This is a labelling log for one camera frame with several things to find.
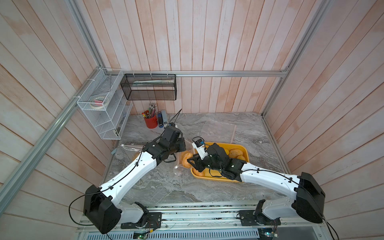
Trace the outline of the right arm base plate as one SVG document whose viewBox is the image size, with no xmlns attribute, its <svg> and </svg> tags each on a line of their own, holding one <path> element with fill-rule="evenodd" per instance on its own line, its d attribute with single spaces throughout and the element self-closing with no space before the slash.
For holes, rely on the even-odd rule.
<svg viewBox="0 0 384 240">
<path fill-rule="evenodd" d="M 279 226 L 280 218 L 270 219 L 263 213 L 266 200 L 260 200 L 255 210 L 239 211 L 236 218 L 241 221 L 242 226 Z"/>
</svg>

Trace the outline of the clear zipper bag pink zip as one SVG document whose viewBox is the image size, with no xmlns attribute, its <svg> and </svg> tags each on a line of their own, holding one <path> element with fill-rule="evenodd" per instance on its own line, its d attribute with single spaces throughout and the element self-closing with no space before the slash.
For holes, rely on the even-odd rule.
<svg viewBox="0 0 384 240">
<path fill-rule="evenodd" d="M 139 157 L 143 150 L 143 145 L 120 145 L 122 151 L 123 151 L 123 160 L 130 164 L 133 162 L 136 158 Z"/>
</svg>

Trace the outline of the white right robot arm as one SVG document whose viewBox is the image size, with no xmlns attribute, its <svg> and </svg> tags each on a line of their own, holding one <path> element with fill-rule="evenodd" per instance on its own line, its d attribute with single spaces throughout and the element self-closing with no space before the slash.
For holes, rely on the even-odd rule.
<svg viewBox="0 0 384 240">
<path fill-rule="evenodd" d="M 251 219 L 259 225 L 279 225 L 282 217 L 299 216 L 321 224 L 324 220 L 325 192 L 311 174 L 288 175 L 260 168 L 238 158 L 231 158 L 218 144 L 206 145 L 202 139 L 192 144 L 197 152 L 188 162 L 198 172 L 214 170 L 219 177 L 251 183 L 284 195 L 274 201 L 260 200 L 251 212 L 240 212 L 242 220 Z"/>
</svg>

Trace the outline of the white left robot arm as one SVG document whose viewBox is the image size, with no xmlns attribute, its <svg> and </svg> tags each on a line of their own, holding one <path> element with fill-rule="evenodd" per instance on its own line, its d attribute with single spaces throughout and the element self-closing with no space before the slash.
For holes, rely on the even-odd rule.
<svg viewBox="0 0 384 240">
<path fill-rule="evenodd" d="M 126 193 L 148 172 L 169 156 L 186 149 L 183 133 L 175 124 L 146 143 L 139 156 L 124 170 L 100 187 L 90 186 L 85 193 L 84 215 L 101 234 L 109 233 L 122 224 L 148 226 L 148 210 L 139 202 L 123 207 L 120 202 Z"/>
</svg>

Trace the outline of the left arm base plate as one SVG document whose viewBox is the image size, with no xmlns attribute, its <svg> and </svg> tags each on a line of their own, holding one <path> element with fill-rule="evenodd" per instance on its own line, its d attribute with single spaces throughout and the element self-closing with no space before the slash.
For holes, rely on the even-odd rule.
<svg viewBox="0 0 384 240">
<path fill-rule="evenodd" d="M 162 225 L 162 213 L 150 212 L 144 205 L 135 202 L 124 208 L 120 225 L 121 229 L 156 230 Z"/>
</svg>

